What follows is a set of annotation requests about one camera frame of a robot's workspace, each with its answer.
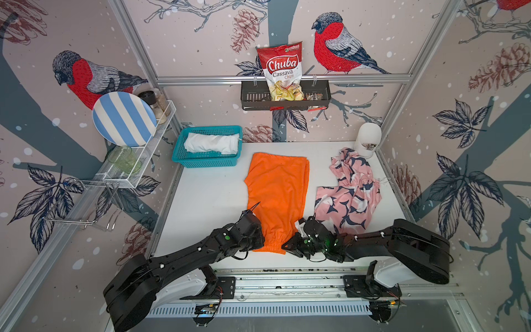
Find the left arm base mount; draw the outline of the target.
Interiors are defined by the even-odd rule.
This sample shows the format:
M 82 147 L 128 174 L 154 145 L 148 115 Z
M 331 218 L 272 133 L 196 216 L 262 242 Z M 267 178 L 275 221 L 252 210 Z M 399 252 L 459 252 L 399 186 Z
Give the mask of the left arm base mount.
M 195 278 L 203 282 L 203 286 L 182 297 L 181 300 L 210 300 L 221 297 L 223 300 L 235 298 L 236 278 L 233 276 L 219 277 L 211 266 L 204 266 L 194 271 Z

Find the orange cloth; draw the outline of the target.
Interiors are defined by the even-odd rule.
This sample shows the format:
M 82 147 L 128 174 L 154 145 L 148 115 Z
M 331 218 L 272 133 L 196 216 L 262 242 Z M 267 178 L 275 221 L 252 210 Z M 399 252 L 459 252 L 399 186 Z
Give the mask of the orange cloth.
M 284 255 L 282 249 L 304 216 L 310 163 L 305 157 L 253 154 L 245 184 L 248 209 L 261 221 L 265 238 L 260 252 Z

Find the white shorts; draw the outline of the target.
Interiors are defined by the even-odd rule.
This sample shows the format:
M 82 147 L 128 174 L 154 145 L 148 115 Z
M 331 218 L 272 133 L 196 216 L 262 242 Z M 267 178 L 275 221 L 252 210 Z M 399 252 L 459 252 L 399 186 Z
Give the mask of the white shorts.
M 191 133 L 184 142 L 187 152 L 206 153 L 217 152 L 222 155 L 237 154 L 241 139 L 239 134 L 233 135 L 205 135 Z

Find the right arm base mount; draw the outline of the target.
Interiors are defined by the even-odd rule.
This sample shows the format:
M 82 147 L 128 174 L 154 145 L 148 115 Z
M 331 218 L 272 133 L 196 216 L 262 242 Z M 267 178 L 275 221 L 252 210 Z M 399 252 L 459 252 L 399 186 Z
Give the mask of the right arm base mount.
M 345 275 L 342 277 L 347 297 L 376 301 L 381 297 L 399 298 L 402 296 L 402 291 L 398 285 L 388 288 L 376 282 L 376 264 L 376 260 L 369 264 L 366 275 Z

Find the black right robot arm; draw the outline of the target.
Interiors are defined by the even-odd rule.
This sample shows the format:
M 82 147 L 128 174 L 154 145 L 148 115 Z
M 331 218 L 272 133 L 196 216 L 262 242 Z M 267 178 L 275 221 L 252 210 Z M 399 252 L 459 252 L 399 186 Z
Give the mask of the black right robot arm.
M 449 283 L 449 242 L 405 219 L 380 231 L 361 235 L 335 234 L 314 217 L 300 219 L 302 230 L 282 250 L 310 260 L 317 253 L 344 263 L 365 257 L 393 257 L 417 277 L 433 284 Z

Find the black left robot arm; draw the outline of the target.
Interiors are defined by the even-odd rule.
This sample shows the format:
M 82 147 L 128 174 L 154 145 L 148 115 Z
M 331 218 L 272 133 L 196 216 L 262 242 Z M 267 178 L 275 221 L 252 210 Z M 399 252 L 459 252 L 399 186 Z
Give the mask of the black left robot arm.
M 150 259 L 131 258 L 103 290 L 114 330 L 128 331 L 140 323 L 156 294 L 174 280 L 238 252 L 258 250 L 264 242 L 260 220 L 246 210 L 236 223 L 213 230 L 192 246 Z

